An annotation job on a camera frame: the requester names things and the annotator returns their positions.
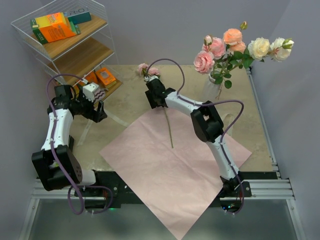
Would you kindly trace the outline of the purple pink wrapping paper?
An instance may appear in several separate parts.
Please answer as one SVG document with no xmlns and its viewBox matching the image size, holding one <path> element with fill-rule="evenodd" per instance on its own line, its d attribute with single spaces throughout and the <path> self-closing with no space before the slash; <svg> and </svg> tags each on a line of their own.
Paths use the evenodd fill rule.
<svg viewBox="0 0 320 240">
<path fill-rule="evenodd" d="M 178 240 L 222 189 L 211 150 L 172 108 L 144 113 L 100 154 Z"/>
</svg>

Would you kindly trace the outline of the beige ribbon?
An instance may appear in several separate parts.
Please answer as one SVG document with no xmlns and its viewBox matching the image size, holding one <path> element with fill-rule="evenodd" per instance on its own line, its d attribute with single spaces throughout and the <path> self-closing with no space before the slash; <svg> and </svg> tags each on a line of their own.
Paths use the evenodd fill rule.
<svg viewBox="0 0 320 240">
<path fill-rule="evenodd" d="M 130 125 L 130 123 L 120 119 L 119 117 L 117 117 L 113 113 L 111 113 L 111 112 L 109 112 L 107 110 L 105 112 L 106 112 L 108 118 L 111 118 L 113 121 L 115 121 L 116 123 L 120 124 L 121 126 L 127 128 Z M 226 113 L 221 117 L 221 119 L 224 120 L 227 116 L 230 116 L 230 119 L 229 119 L 229 122 L 228 122 L 228 124 L 230 125 L 231 122 L 235 119 L 235 116 L 233 114 L 231 114 L 231 113 Z M 82 146 L 84 144 L 86 136 L 87 136 L 87 134 L 88 134 L 88 132 L 89 132 L 89 130 L 90 130 L 90 128 L 91 128 L 93 123 L 94 122 L 92 120 L 88 120 L 88 122 L 87 122 L 87 124 L 86 124 L 86 126 L 85 126 L 85 128 L 84 128 L 84 130 L 83 130 L 78 142 L 77 142 L 77 146 Z"/>
</svg>

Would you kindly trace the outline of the peach two-bloom flower stem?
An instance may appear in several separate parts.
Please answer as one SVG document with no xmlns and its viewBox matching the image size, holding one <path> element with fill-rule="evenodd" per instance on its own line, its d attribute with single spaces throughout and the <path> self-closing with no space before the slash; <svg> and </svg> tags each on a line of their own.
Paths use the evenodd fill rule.
<svg viewBox="0 0 320 240">
<path fill-rule="evenodd" d="M 226 45 L 227 61 L 230 62 L 235 52 L 244 53 L 247 46 L 243 42 L 242 31 L 248 28 L 248 23 L 243 21 L 239 29 L 229 28 L 223 34 L 223 42 Z"/>
</svg>

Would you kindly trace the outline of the white flower stem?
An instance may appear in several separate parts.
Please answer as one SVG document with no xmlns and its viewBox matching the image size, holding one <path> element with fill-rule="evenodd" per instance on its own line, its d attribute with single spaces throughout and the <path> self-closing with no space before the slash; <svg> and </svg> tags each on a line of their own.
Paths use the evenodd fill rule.
<svg viewBox="0 0 320 240">
<path fill-rule="evenodd" d="M 276 38 L 272 43 L 263 37 L 252 40 L 243 53 L 243 67 L 249 68 L 254 61 L 264 62 L 264 58 L 282 62 L 291 55 L 294 43 L 291 38 L 282 37 Z"/>
</svg>

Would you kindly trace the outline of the pink two-bloom flower stem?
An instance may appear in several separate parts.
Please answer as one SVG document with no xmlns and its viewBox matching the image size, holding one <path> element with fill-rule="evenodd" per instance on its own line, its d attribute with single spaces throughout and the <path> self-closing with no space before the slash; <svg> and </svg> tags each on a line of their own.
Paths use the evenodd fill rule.
<svg viewBox="0 0 320 240">
<path fill-rule="evenodd" d="M 224 84 L 226 89 L 232 87 L 230 70 L 233 52 L 230 46 L 218 37 L 207 35 L 204 37 L 201 51 L 193 61 L 194 69 L 200 74 L 209 74 L 211 82 L 215 85 Z"/>
</svg>

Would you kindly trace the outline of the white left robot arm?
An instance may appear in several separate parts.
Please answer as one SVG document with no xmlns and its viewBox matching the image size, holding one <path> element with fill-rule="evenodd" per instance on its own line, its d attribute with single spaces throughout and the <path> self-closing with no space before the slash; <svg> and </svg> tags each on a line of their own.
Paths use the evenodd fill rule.
<svg viewBox="0 0 320 240">
<path fill-rule="evenodd" d="M 74 156 L 70 128 L 77 115 L 95 123 L 107 118 L 100 100 L 105 92 L 96 83 L 82 86 L 78 94 L 71 85 L 56 86 L 54 92 L 55 97 L 47 109 L 49 127 L 44 144 L 31 156 L 36 173 L 47 191 L 60 190 L 73 181 L 76 185 L 85 185 L 92 196 L 99 196 L 104 184 L 96 179 L 93 170 L 83 169 Z"/>
</svg>

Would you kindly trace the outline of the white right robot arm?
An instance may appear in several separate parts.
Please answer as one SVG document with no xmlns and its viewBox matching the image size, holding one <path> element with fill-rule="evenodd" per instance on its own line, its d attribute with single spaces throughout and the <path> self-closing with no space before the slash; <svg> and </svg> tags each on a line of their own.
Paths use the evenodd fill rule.
<svg viewBox="0 0 320 240">
<path fill-rule="evenodd" d="M 207 144 L 217 163 L 223 192 L 230 197 L 244 199 L 244 188 L 224 136 L 224 123 L 215 108 L 215 104 L 207 101 L 201 103 L 180 95 L 173 88 L 166 88 L 157 76 L 144 79 L 148 90 L 145 92 L 151 108 L 164 107 L 175 109 L 190 116 L 195 135 Z"/>
</svg>

